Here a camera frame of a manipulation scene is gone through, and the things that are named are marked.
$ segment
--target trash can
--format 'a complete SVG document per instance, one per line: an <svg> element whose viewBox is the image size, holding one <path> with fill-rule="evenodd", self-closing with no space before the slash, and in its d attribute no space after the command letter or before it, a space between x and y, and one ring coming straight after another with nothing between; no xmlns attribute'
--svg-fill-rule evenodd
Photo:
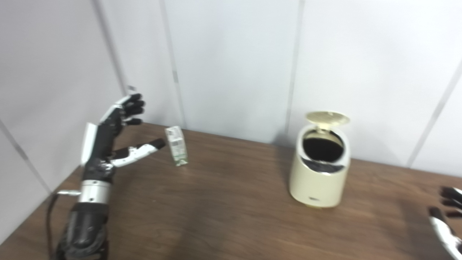
<svg viewBox="0 0 462 260"><path fill-rule="evenodd" d="M331 111L311 112L306 119L314 125L305 126L298 134L289 191L307 206L335 207L350 166L350 146L345 134L333 127L350 119Z"/></svg>

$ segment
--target black cable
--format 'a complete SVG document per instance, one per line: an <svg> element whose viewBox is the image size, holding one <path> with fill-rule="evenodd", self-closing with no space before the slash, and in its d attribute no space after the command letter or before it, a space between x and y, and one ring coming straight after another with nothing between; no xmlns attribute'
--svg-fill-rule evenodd
<svg viewBox="0 0 462 260"><path fill-rule="evenodd" d="M48 247L48 255L50 259L53 259L53 237L51 235L51 211L53 211L53 207L55 205L56 200L58 199L59 194L53 193L50 195L50 201L48 202L47 208L47 215L45 220L45 229L47 233L47 247Z"/></svg>

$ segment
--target open lid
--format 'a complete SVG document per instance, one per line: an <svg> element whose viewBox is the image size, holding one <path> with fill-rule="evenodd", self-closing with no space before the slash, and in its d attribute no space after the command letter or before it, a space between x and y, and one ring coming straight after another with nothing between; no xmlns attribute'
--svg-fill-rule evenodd
<svg viewBox="0 0 462 260"><path fill-rule="evenodd" d="M306 119L320 130L329 130L332 126L347 124L350 119L344 114L332 111L316 111L306 114Z"/></svg>

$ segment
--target wooden table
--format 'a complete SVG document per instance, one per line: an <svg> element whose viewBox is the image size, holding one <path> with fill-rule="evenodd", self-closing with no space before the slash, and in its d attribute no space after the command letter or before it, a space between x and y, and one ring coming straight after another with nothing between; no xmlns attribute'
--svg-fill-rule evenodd
<svg viewBox="0 0 462 260"><path fill-rule="evenodd" d="M340 206L314 209L287 190L293 149L184 131L189 164L168 147L118 170L111 194L111 260L451 260L427 218L440 185L459 178L353 160ZM164 137L126 129L117 148ZM76 170L59 189L78 189ZM61 197L54 238L75 198ZM47 259L45 205L0 246L2 260ZM462 234L462 221L452 221Z"/></svg>

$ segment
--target white wall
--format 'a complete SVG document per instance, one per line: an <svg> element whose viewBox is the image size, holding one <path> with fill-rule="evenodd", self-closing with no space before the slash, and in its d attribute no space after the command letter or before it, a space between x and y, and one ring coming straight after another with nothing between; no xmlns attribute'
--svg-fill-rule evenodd
<svg viewBox="0 0 462 260"><path fill-rule="evenodd" d="M141 119L184 127L169 40L157 0L102 0L109 33L127 85L143 94Z"/></svg>
<svg viewBox="0 0 462 260"><path fill-rule="evenodd" d="M273 142L283 134L296 0L169 0L186 125Z"/></svg>
<svg viewBox="0 0 462 260"><path fill-rule="evenodd" d="M462 59L456 0L103 3L127 77L176 96L184 127L293 145L306 112L335 110L352 119L354 158L404 167ZM143 83L158 77L170 83Z"/></svg>
<svg viewBox="0 0 462 260"><path fill-rule="evenodd" d="M0 1L0 243L77 166L85 123L122 97L92 3Z"/></svg>
<svg viewBox="0 0 462 260"><path fill-rule="evenodd" d="M353 157L408 166L462 58L462 2L306 1L289 138L334 110Z"/></svg>

